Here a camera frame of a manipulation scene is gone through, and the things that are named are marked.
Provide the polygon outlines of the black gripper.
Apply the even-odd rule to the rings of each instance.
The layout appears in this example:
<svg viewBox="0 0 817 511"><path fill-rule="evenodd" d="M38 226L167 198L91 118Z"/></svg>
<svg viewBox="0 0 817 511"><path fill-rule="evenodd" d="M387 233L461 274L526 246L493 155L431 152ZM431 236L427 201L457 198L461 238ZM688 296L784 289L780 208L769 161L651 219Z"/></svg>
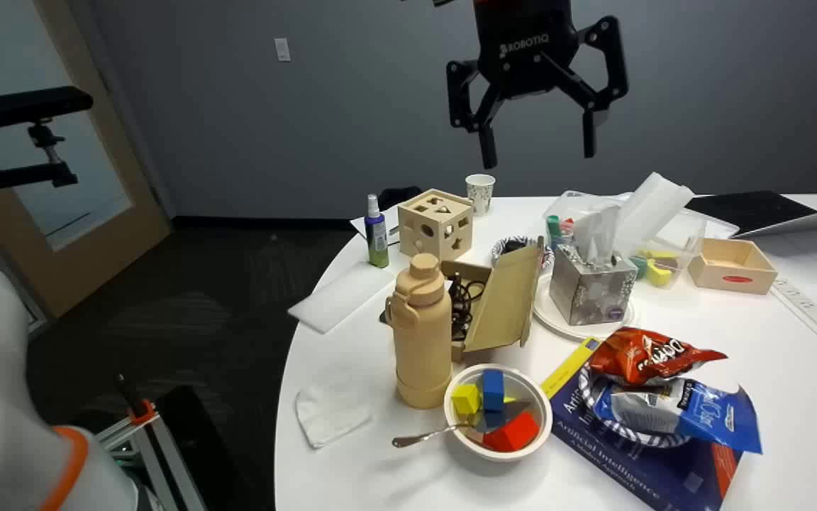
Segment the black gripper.
<svg viewBox="0 0 817 511"><path fill-rule="evenodd" d="M596 117L631 90L623 22L598 18L573 29L571 0L475 0L479 60L452 60L449 123L479 140L484 164L498 164L491 118L501 98L559 87L581 107L581 152L596 155ZM589 81L573 60L581 49L603 57L603 84ZM484 74L489 90L472 101L472 81Z"/></svg>

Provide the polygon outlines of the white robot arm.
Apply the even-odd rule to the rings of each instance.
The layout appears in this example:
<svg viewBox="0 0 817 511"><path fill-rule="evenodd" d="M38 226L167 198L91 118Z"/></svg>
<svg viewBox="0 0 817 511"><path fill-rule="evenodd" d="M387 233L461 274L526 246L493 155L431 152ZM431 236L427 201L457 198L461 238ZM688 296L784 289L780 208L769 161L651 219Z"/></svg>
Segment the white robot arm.
<svg viewBox="0 0 817 511"><path fill-rule="evenodd" d="M132 511L139 487L95 436L82 428L57 432L40 416L27 384L21 296L31 289L45 311L64 314L156 246L167 222L68 0L0 0L0 90L18 87L28 67L95 93L95 107L68 127L68 152L109 172L129 208L67 249L51 249L14 194L0 189L0 246L8 259L0 266L0 511L42 511L76 452L89 456L68 511Z"/></svg>

